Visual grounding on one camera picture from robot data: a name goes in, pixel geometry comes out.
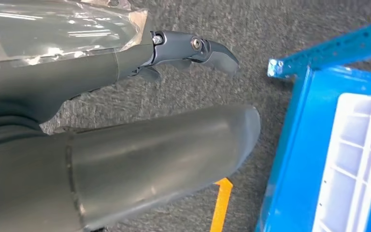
prosthetic arm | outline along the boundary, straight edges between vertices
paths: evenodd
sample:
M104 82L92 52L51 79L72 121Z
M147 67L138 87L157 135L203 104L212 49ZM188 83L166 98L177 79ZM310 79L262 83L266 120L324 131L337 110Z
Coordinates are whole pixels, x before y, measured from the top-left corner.
M234 74L223 45L151 31L147 11L0 0L0 232L93 231L232 174L257 142L252 106L217 106L48 136L64 101L152 66Z

blue metal frame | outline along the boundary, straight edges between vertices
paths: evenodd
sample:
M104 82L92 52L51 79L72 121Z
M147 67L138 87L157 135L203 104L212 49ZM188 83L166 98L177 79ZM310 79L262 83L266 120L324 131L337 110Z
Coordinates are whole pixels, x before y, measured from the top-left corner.
M371 25L270 59L268 76L297 77L256 232L312 230L338 97L345 92L371 95L371 72L338 65L367 59Z

plastic film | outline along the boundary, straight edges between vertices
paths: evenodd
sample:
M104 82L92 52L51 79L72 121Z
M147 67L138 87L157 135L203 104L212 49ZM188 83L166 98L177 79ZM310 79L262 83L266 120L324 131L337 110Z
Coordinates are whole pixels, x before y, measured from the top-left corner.
M0 68L117 53L141 43L147 10L71 0L0 0Z

blue bin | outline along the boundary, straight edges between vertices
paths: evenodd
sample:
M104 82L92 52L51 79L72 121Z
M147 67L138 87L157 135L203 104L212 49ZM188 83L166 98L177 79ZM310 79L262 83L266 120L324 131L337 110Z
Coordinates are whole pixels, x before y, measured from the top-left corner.
M270 60L270 77L295 74L296 79L256 232L318 231L315 212L338 99L344 93L371 96L371 72L341 65L366 59L371 59L371 25ZM371 232L371 202L366 226L343 232L361 230ZM330 226L319 231L342 232Z

